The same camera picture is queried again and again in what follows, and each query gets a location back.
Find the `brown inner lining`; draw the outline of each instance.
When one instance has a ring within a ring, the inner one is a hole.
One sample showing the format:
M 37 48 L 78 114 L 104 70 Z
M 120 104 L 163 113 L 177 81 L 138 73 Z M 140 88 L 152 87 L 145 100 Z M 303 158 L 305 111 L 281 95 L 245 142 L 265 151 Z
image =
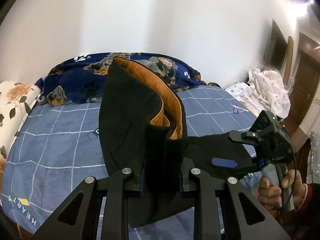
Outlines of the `brown inner lining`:
M 115 58 L 114 60 L 118 62 L 129 74 L 152 88 L 161 97 L 162 108 L 150 121 L 150 124 L 169 126 L 170 122 L 164 115 L 164 109 L 166 109 L 177 122 L 177 126 L 170 136 L 170 139 L 180 139 L 182 137 L 182 110 L 180 102 L 175 94 L 159 77 L 138 63 L 123 58 Z

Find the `silver screw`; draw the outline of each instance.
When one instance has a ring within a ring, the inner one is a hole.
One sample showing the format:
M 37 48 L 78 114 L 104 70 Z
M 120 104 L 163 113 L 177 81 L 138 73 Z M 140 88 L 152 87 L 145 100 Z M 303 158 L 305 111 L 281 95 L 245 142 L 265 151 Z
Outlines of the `silver screw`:
M 238 182 L 238 180 L 235 177 L 230 177 L 228 181 L 230 184 L 236 184 Z
M 195 174 L 195 175 L 200 174 L 200 172 L 201 172 L 201 170 L 199 170 L 198 168 L 193 168 L 193 169 L 191 170 L 191 173 L 192 173 L 192 174 Z
M 131 173 L 131 169 L 130 168 L 124 168 L 123 170 L 122 170 L 122 173 L 123 174 L 130 174 Z
M 84 181 L 86 183 L 90 184 L 90 183 L 94 182 L 94 177 L 92 177 L 92 176 L 86 177 Z

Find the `wooden door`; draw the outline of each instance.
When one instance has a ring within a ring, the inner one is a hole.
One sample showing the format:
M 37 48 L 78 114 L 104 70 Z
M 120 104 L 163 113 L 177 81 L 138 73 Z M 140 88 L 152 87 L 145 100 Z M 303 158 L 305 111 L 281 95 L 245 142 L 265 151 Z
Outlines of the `wooden door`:
M 310 108 L 320 77 L 320 63 L 308 54 L 302 51 L 300 53 L 301 58 L 295 76 L 296 81 L 289 96 L 291 103 L 289 117 L 297 125 L 301 124 Z

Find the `bracelet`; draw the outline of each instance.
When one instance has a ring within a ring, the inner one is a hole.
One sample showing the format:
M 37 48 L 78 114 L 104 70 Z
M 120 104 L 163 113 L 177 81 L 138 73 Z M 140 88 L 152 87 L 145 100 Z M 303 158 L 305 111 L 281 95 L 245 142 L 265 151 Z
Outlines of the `bracelet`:
M 305 195 L 303 196 L 303 199 L 302 199 L 301 203 L 299 204 L 299 206 L 294 209 L 295 211 L 298 211 L 298 210 L 303 206 L 303 204 L 304 204 L 304 202 L 305 202 L 305 200 L 306 200 L 306 198 L 307 198 L 307 195 L 308 195 L 308 185 L 307 185 L 307 184 L 303 184 L 303 185 L 304 185 L 305 188 L 306 188 L 306 193 L 305 193 Z

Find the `flat screen tv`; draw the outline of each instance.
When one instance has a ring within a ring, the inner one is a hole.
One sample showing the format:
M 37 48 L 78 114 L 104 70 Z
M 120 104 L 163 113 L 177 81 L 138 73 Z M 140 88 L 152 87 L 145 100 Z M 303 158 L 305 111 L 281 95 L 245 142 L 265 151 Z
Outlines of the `flat screen tv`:
M 280 71 L 287 47 L 287 41 L 285 40 L 280 28 L 276 24 L 275 20 L 272 20 L 271 37 L 263 57 L 264 60 Z

